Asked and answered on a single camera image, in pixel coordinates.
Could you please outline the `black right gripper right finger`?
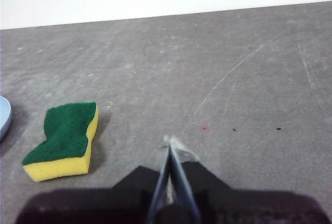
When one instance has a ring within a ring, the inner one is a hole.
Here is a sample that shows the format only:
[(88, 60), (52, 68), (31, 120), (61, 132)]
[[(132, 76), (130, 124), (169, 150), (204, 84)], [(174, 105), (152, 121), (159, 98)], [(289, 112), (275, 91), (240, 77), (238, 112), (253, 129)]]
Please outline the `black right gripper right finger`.
[(177, 137), (172, 136), (169, 145), (177, 200), (198, 223), (327, 223), (326, 213), (312, 197), (232, 188)]

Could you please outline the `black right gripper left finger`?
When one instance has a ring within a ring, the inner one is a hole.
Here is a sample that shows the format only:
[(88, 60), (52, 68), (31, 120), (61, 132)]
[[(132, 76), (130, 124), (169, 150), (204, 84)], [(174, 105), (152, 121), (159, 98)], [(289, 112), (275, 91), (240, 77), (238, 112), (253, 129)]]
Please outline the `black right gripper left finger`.
[(33, 196), (17, 223), (150, 223), (167, 182), (170, 137), (113, 187), (57, 189)]

